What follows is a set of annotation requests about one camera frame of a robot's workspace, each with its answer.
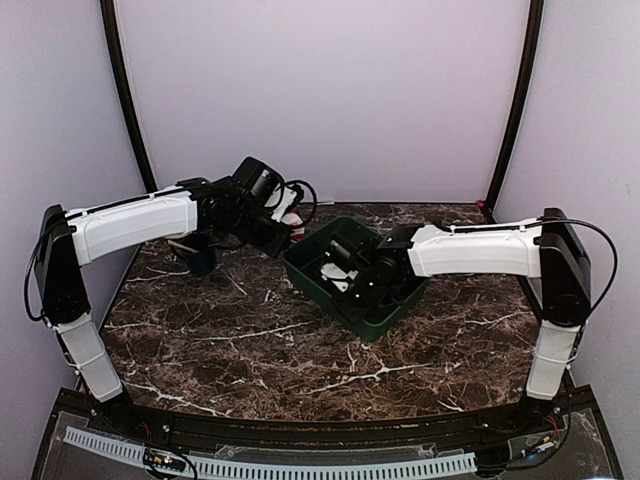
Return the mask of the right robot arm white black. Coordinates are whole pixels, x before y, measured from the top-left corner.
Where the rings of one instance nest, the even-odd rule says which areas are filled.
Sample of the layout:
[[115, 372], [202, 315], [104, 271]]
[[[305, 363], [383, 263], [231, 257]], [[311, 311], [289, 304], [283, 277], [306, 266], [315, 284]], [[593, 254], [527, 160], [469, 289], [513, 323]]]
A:
[[572, 351], [592, 309], [591, 264], [571, 223], [558, 208], [543, 216], [491, 225], [404, 224], [382, 240], [335, 233], [324, 249], [322, 280], [336, 299], [364, 310], [395, 300], [422, 278], [505, 274], [541, 282], [542, 320], [526, 383], [527, 398], [510, 413], [521, 434], [549, 416]]

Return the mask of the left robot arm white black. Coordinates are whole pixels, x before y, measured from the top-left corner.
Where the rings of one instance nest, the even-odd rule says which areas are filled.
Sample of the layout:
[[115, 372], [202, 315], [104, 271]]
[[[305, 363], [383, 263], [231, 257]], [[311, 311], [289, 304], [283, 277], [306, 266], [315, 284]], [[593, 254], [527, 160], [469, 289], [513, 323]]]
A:
[[132, 246], [191, 234], [232, 235], [275, 257], [294, 229], [285, 217], [304, 197], [296, 181], [261, 178], [253, 185], [227, 176], [182, 181], [165, 189], [92, 208], [49, 207], [26, 269], [37, 283], [41, 310], [28, 315], [54, 330], [71, 366], [103, 405], [101, 417], [120, 436], [141, 427], [140, 412], [124, 399], [97, 326], [81, 273], [83, 266]]

